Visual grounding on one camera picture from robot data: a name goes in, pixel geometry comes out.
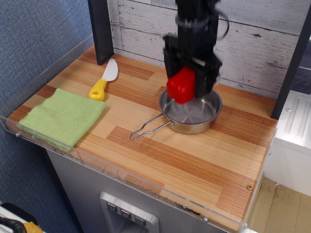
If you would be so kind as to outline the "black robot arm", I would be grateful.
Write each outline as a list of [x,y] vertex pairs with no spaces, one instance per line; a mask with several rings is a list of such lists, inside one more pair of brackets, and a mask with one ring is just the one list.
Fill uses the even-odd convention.
[[175,22],[177,36],[167,34],[163,37],[164,63],[170,79],[182,67],[195,72],[194,96],[200,98],[213,89],[221,60],[214,54],[217,41],[219,16],[215,0],[178,0]]

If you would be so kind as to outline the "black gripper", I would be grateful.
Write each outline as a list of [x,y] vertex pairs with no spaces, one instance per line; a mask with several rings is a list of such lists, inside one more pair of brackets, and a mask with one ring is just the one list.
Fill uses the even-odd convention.
[[221,60],[214,54],[217,33],[218,23],[192,28],[179,25],[177,36],[167,34],[163,37],[167,77],[173,77],[183,66],[193,69],[196,98],[201,98],[212,91],[222,67]]

